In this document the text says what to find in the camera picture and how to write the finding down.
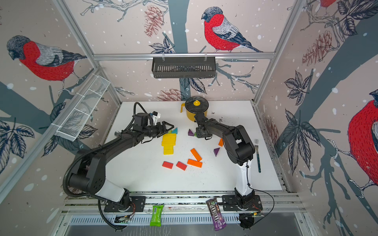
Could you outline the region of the long yellow rectangle block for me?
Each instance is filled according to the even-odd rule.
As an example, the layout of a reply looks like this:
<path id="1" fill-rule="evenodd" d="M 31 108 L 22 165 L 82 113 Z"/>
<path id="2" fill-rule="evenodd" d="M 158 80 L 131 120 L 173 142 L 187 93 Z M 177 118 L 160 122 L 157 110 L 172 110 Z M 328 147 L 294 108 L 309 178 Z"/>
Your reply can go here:
<path id="1" fill-rule="evenodd" d="M 176 134 L 174 134 L 174 133 L 164 134 L 164 137 L 166 137 L 166 138 L 176 138 Z"/>

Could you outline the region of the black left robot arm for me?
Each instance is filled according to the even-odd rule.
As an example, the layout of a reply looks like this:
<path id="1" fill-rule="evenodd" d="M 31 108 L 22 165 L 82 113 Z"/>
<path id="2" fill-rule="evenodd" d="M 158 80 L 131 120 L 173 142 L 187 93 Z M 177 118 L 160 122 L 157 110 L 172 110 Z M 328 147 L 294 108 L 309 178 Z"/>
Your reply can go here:
<path id="1" fill-rule="evenodd" d="M 159 138 L 174 128 L 165 121 L 156 122 L 157 113 L 138 113 L 114 140 L 91 150 L 80 151 L 63 177 L 63 190 L 66 195 L 93 197 L 102 201 L 125 203 L 127 190 L 106 179 L 106 165 L 122 152 L 141 144 L 145 137 Z"/>

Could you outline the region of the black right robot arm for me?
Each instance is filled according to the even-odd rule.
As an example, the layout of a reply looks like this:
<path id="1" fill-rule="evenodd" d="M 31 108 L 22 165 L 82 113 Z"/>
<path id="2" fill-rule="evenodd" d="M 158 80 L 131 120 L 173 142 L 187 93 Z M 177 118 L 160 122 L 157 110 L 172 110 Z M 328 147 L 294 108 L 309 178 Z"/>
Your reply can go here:
<path id="1" fill-rule="evenodd" d="M 195 115 L 198 125 L 196 134 L 198 138 L 210 139 L 212 136 L 222 138 L 223 146 L 232 163 L 238 165 L 236 177 L 235 197 L 232 205 L 238 206 L 241 210 L 259 210 L 255 191 L 249 185 L 250 175 L 248 173 L 250 161 L 256 152 L 253 143 L 247 134 L 244 126 L 229 126 L 218 122 L 216 119 L 209 119 L 203 113 Z"/>

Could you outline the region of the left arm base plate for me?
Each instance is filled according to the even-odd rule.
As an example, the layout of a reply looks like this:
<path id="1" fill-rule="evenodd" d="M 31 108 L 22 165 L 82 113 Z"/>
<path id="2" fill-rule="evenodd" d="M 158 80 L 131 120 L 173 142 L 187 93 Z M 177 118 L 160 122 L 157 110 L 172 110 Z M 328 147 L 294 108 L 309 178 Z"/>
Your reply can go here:
<path id="1" fill-rule="evenodd" d="M 119 202 L 106 201 L 104 212 L 143 212 L 145 202 L 145 196 L 125 197 Z"/>

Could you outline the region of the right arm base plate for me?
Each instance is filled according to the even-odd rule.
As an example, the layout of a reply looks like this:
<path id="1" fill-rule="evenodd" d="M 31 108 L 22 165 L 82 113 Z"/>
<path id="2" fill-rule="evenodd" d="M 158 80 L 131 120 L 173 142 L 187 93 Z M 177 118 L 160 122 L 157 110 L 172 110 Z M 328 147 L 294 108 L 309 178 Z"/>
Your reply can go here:
<path id="1" fill-rule="evenodd" d="M 262 211 L 263 206 L 259 195 L 240 197 L 223 195 L 220 205 L 224 211 Z"/>

